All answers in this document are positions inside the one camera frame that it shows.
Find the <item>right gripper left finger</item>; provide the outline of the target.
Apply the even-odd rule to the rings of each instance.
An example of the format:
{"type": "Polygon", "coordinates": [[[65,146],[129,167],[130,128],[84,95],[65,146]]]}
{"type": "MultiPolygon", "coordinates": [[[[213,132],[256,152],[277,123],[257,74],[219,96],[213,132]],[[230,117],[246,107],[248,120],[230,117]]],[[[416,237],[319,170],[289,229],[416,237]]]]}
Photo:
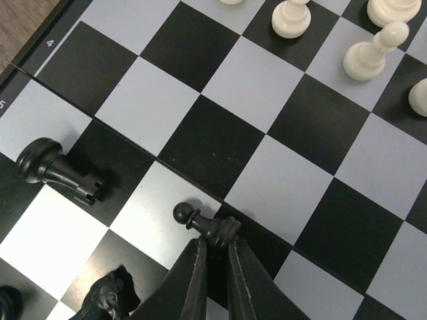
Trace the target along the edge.
{"type": "Polygon", "coordinates": [[[207,307],[207,243],[192,239],[160,286],[131,319],[205,319],[207,307]]]}

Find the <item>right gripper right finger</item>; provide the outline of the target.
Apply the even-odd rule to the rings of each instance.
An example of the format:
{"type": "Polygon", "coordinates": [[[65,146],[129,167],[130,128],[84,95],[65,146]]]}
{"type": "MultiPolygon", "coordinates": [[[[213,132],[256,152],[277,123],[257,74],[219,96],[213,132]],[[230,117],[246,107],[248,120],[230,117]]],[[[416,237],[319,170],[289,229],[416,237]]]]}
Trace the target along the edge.
{"type": "Polygon", "coordinates": [[[228,312],[230,319],[307,319],[274,283],[246,241],[228,245],[228,312]]]}

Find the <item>black back row piece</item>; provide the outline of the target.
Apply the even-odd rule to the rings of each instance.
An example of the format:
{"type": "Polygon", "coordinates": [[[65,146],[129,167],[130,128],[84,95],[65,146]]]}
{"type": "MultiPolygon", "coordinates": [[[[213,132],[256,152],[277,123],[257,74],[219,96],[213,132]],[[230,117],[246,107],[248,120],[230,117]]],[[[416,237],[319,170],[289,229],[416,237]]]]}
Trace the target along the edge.
{"type": "Polygon", "coordinates": [[[1,320],[19,319],[23,310],[23,296],[12,286],[1,287],[1,320]]]}

